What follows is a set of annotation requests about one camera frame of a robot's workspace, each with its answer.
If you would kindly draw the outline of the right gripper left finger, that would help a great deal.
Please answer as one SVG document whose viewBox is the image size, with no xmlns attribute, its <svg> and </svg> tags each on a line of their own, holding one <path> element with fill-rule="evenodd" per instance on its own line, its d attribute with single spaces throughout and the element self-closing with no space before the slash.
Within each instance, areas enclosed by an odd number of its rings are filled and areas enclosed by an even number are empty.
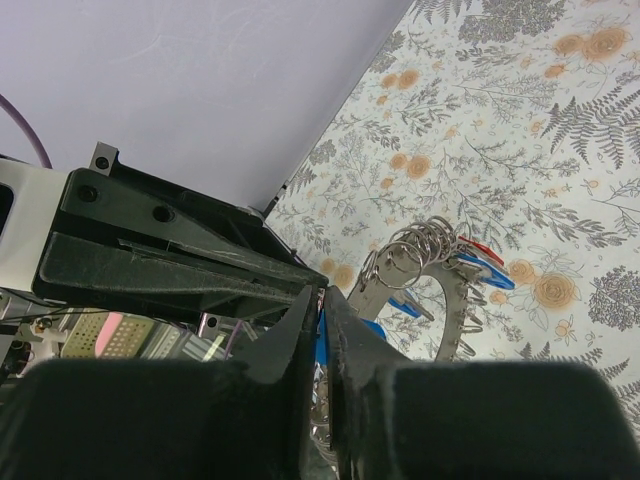
<svg viewBox="0 0 640 480">
<path fill-rule="evenodd" d="M 5 479 L 298 479 L 315 290 L 228 360 L 54 360 L 1 411 Z"/>
</svg>

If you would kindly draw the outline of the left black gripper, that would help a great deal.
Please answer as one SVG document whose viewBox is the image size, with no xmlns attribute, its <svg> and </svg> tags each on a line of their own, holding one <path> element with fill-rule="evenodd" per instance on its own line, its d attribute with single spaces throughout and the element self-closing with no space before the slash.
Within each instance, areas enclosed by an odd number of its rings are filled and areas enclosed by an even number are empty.
<svg viewBox="0 0 640 480">
<path fill-rule="evenodd" d="M 101 143 L 66 179 L 32 289 L 73 306 L 271 325 L 327 284 L 255 214 L 125 166 Z"/>
</svg>

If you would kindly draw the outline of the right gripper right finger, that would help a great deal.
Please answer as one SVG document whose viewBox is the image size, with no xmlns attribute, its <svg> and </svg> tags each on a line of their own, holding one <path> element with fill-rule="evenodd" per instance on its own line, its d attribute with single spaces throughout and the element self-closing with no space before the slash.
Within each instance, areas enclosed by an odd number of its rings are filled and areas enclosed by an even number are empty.
<svg viewBox="0 0 640 480">
<path fill-rule="evenodd" d="M 342 479 L 635 479 L 605 381 L 571 362 L 422 362 L 324 299 L 331 445 Z"/>
</svg>

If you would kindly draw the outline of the key with blue tag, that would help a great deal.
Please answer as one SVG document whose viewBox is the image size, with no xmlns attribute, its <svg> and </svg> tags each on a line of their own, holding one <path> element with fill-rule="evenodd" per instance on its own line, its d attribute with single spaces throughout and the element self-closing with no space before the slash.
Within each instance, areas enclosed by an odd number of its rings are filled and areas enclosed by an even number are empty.
<svg viewBox="0 0 640 480">
<path fill-rule="evenodd" d="M 477 276 L 481 282 L 503 290 L 515 289 L 515 283 L 489 262 L 466 254 L 457 254 L 455 258 L 459 263 L 478 269 Z"/>
</svg>

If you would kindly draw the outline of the cream plastic basket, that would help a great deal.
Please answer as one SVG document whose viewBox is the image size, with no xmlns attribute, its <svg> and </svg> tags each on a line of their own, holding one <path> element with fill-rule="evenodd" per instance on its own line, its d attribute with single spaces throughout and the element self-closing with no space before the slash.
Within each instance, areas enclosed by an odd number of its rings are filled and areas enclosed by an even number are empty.
<svg viewBox="0 0 640 480">
<path fill-rule="evenodd" d="M 136 357 L 155 322 L 119 312 L 83 313 L 61 348 L 63 359 Z"/>
</svg>

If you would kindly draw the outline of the red key tag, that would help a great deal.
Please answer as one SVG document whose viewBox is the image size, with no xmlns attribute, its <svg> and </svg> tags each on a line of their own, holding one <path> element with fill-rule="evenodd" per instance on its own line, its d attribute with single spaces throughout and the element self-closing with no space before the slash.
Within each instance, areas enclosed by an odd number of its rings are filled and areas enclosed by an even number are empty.
<svg viewBox="0 0 640 480">
<path fill-rule="evenodd" d="M 459 236 L 458 239 L 465 244 L 467 247 L 471 248 L 473 247 L 476 251 L 478 252 L 482 252 L 486 257 L 494 260 L 495 262 L 499 263 L 500 265 L 504 264 L 504 261 L 493 251 L 491 250 L 488 246 L 485 246 L 481 243 L 478 243 L 474 240 L 470 240 L 467 239 L 466 237 L 463 236 Z"/>
</svg>

